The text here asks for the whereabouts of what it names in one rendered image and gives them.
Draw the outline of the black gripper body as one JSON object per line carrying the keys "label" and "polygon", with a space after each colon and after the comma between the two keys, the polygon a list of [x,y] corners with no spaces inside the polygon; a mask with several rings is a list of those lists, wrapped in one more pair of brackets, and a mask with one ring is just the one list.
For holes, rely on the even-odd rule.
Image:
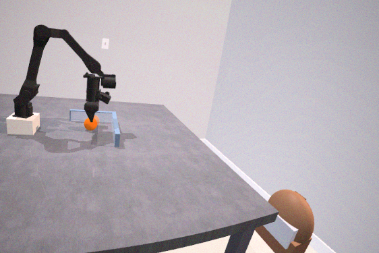
{"label": "black gripper body", "polygon": [[96,101],[96,96],[99,92],[99,88],[92,89],[92,88],[86,88],[86,103],[84,105],[84,110],[93,110],[98,111],[99,110],[99,101]]}

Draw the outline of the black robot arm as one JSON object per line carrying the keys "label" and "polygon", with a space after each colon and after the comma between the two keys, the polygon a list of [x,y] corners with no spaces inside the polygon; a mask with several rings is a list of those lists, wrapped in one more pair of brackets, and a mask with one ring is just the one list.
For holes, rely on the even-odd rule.
{"label": "black robot arm", "polygon": [[[38,69],[40,65],[40,60],[42,58],[43,50],[48,43],[50,37],[52,38],[62,38],[68,45],[71,47],[73,51],[76,52],[77,55],[82,59],[87,69],[92,73],[89,74],[86,72],[83,77],[87,78],[87,88],[96,89],[100,87],[100,79],[101,86],[103,88],[115,88],[116,87],[116,75],[115,74],[104,74],[100,70],[101,64],[91,57],[85,50],[80,46],[79,43],[71,36],[69,31],[66,29],[55,29],[48,28],[45,25],[37,25],[34,28],[34,36],[33,36],[33,50],[30,58],[30,63],[28,66],[27,76],[22,84],[20,89],[20,93],[13,100],[15,106],[15,115],[12,117],[20,117],[20,118],[29,118],[33,114],[33,106],[30,102],[34,96],[38,94],[38,88],[40,84],[36,84],[36,79],[38,75]],[[98,76],[95,76],[97,74]],[[101,77],[102,76],[102,77]],[[102,101],[106,104],[111,100],[111,96],[109,92],[101,92],[99,90],[96,101]]]}

